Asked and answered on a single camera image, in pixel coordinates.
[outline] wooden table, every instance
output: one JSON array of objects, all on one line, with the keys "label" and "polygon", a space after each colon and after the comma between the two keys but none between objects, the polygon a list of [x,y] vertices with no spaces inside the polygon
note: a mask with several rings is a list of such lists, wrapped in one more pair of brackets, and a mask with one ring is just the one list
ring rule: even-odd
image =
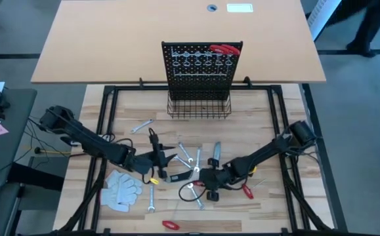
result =
[{"label": "wooden table", "polygon": [[32,82],[165,82],[162,41],[243,41],[235,81],[326,80],[300,0],[95,0],[61,2]]},{"label": "wooden table", "polygon": [[[86,90],[80,121],[91,130],[96,130],[103,88],[103,85],[89,85]],[[282,85],[282,88],[289,122],[306,119],[299,86],[286,84]],[[196,148],[201,146],[201,167],[207,167],[207,158],[213,155],[214,143],[220,141],[221,163],[224,163],[231,158],[252,153],[274,137],[265,91],[235,90],[231,91],[231,96],[232,114],[226,120],[172,120],[166,113],[166,91],[121,91],[117,102],[114,133],[117,139],[132,138],[138,153],[150,151],[147,128],[136,134],[129,134],[129,131],[143,120],[154,118],[155,121],[150,127],[159,134],[159,139],[164,145],[177,146],[178,141],[181,141],[192,155],[195,155]],[[180,149],[167,151],[167,154],[172,153],[182,155]],[[63,226],[79,206],[83,198],[89,161],[88,156],[70,159],[54,223],[55,229]],[[118,169],[109,165],[107,175],[115,168]],[[169,174],[176,174],[185,171],[186,167],[179,162],[171,161],[166,170]],[[310,157],[300,157],[299,171],[306,200],[317,215],[332,227],[331,213],[317,162]],[[162,220],[178,223],[181,231],[185,232],[280,232],[282,227],[290,228],[277,157],[258,165],[258,171],[247,184],[252,187],[264,179],[264,183],[253,189],[253,200],[249,200],[242,191],[220,190],[221,199],[217,203],[207,201],[203,197],[206,206],[204,211],[198,210],[194,202],[185,203],[179,200],[178,188],[182,182],[161,182],[155,190],[156,212],[147,213],[149,187],[144,186],[142,195],[128,213],[116,212],[102,206],[98,232],[105,227],[116,233],[170,231],[162,226]],[[190,198],[189,194],[189,191],[184,192],[185,197]],[[90,206],[85,228],[90,227],[93,203]],[[301,222],[299,209],[296,212],[298,222]]]}]

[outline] wrench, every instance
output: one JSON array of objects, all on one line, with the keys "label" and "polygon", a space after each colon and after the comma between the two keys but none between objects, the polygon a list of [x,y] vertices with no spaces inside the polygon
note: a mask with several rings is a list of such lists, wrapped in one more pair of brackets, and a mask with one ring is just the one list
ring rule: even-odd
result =
[{"label": "wrench", "polygon": [[[193,188],[194,184],[193,183],[188,184],[187,187],[189,189],[191,189],[192,194],[194,195],[195,198],[197,198],[198,196],[197,196],[196,190],[194,190],[194,188]],[[200,210],[204,210],[204,205],[203,205],[203,203],[201,203],[200,199],[197,199],[196,201],[197,201],[197,204],[198,204],[198,208]]]},{"label": "wrench", "polygon": [[182,142],[179,142],[179,143],[178,143],[178,146],[179,146],[179,148],[181,148],[182,152],[183,152],[183,153],[185,154],[185,156],[187,157],[188,162],[192,162],[192,161],[194,161],[193,158],[190,157],[190,154],[188,154],[187,150],[185,150],[184,145],[182,144]]},{"label": "wrench", "polygon": [[190,166],[190,164],[188,164],[187,162],[185,162],[184,160],[182,160],[178,155],[174,156],[174,159],[180,161],[182,164],[184,164],[186,167],[188,167],[190,170],[192,169],[192,167]]},{"label": "wrench", "polygon": [[155,206],[153,205],[154,198],[154,185],[150,184],[150,206],[148,207],[148,212],[155,212]]},{"label": "wrench", "polygon": [[201,148],[198,147],[198,148],[197,148],[196,165],[195,165],[195,167],[194,167],[194,171],[196,171],[196,172],[199,172],[199,171],[200,171],[200,167],[199,167],[199,164],[200,164],[200,153],[201,153]]},{"label": "wrench", "polygon": [[131,129],[131,134],[134,134],[135,132],[137,132],[139,129],[145,127],[146,125],[149,125],[150,123],[153,122],[153,119],[149,119],[148,121],[144,122],[143,124],[137,126],[137,127],[134,127]]}]

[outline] wire basket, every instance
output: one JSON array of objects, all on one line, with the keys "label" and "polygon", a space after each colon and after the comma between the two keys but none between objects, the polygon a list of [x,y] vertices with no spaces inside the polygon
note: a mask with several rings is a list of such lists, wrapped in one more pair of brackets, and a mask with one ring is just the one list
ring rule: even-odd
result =
[{"label": "wire basket", "polygon": [[[172,99],[171,94],[180,99]],[[208,100],[192,100],[200,96]],[[229,90],[222,91],[169,91],[167,112],[172,118],[226,119],[232,113]]]}]

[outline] metal frame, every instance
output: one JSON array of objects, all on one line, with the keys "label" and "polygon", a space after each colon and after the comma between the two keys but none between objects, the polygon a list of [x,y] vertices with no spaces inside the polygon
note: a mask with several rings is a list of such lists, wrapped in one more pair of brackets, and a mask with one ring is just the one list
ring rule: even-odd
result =
[{"label": "metal frame", "polygon": [[[142,80],[140,80],[140,83],[138,85],[122,85],[122,86],[113,86],[113,85],[108,85],[104,87],[104,94],[102,96],[102,103],[101,103],[101,108],[100,108],[100,114],[98,118],[98,125],[96,128],[96,133],[97,134],[102,134],[102,127],[104,125],[104,118],[105,118],[105,113],[106,113],[106,108],[107,108],[107,103],[108,103],[108,97],[111,96],[112,94],[112,103],[111,103],[111,108],[110,108],[110,113],[109,113],[109,118],[108,118],[108,124],[107,124],[107,129],[106,129],[106,134],[110,134],[113,131],[113,125],[114,125],[114,118],[115,118],[115,113],[116,113],[116,106],[117,106],[117,101],[118,101],[118,94],[122,90],[168,90],[169,87],[167,85],[156,85],[156,84],[145,84],[143,83]],[[274,133],[275,135],[279,135],[280,133],[280,127],[278,124],[279,117],[277,115],[277,110],[276,110],[276,104],[274,101],[275,95],[277,96],[278,99],[278,105],[280,106],[280,111],[281,111],[281,119],[283,121],[284,128],[286,128],[289,125],[289,121],[287,118],[287,112],[285,110],[285,103],[284,103],[284,98],[283,98],[283,92],[282,92],[282,87],[280,85],[253,85],[251,81],[249,80],[248,77],[245,78],[245,80],[241,83],[233,83],[231,86],[231,90],[265,90],[268,95],[268,101],[270,105],[270,112],[272,116],[272,122],[273,122],[273,127],[274,127]],[[282,178],[284,182],[284,189],[285,189],[285,197],[286,197],[286,203],[287,203],[287,209],[289,212],[289,221],[291,224],[291,229],[292,231],[298,229],[297,225],[297,220],[295,216],[295,207],[293,204],[293,198],[292,198],[292,191],[293,188],[295,187],[298,193],[298,196],[303,198],[303,190],[302,190],[302,185],[301,185],[301,178],[299,174],[299,169],[297,168],[297,164],[295,161],[294,157],[286,157],[284,155],[279,156],[280,158],[280,168],[282,170]],[[290,163],[291,163],[291,171],[294,179],[294,184],[293,186],[289,186],[287,184],[287,181],[291,182],[289,171],[286,165],[286,158],[290,158]],[[95,174],[95,167],[96,167],[96,158],[91,159],[91,164],[89,165],[89,172],[88,172],[88,178],[86,181],[86,188],[85,188],[85,195],[88,194],[92,182],[93,182],[93,176]],[[100,171],[105,173],[106,171],[106,160],[102,160],[101,168]],[[98,217],[99,217],[99,210],[100,210],[100,203],[99,203],[99,193],[96,194],[96,201],[94,204],[94,211],[93,211],[93,217],[92,217],[92,222],[91,222],[91,229],[96,231],[97,228],[97,223],[98,223]],[[86,212],[82,215],[81,219],[79,220],[79,227],[78,230],[84,230],[85,226],[85,221],[86,221]],[[303,229],[310,229],[310,224],[308,220],[308,216],[306,215],[305,209],[301,208],[301,218],[303,222]],[[282,233],[239,233],[238,235],[269,235],[269,236],[274,236],[274,235],[282,235]],[[115,235],[125,235],[122,233],[114,233]],[[210,233],[204,233],[206,235],[228,235],[232,233],[225,233],[225,234],[210,234]],[[148,233],[127,233],[127,235],[163,235],[163,234],[148,234]],[[184,235],[183,233],[174,233],[171,235]]]}]

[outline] floor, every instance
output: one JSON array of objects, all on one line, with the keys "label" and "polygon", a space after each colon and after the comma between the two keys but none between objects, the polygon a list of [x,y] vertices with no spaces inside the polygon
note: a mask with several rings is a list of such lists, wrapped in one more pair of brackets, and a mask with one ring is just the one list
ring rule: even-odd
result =
[{"label": "floor", "polygon": [[[0,1],[0,54],[30,57],[0,60],[0,81],[6,81],[12,89],[37,89],[34,117],[53,104],[63,104],[79,113],[85,85],[30,83],[37,63],[34,54],[41,52],[60,0]],[[302,0],[304,10],[310,11],[316,2]],[[326,29],[316,42],[317,49],[343,49],[354,37],[361,17],[358,14]],[[380,33],[372,46],[380,49]],[[327,83],[310,87],[348,230],[380,234],[380,55],[373,59],[359,56],[320,56],[320,59]],[[38,136],[56,149],[68,151],[56,136],[42,132]],[[28,148],[28,142],[25,137],[19,155]],[[42,168],[53,166],[45,164]],[[49,232],[55,207],[22,213],[17,232]]]}]

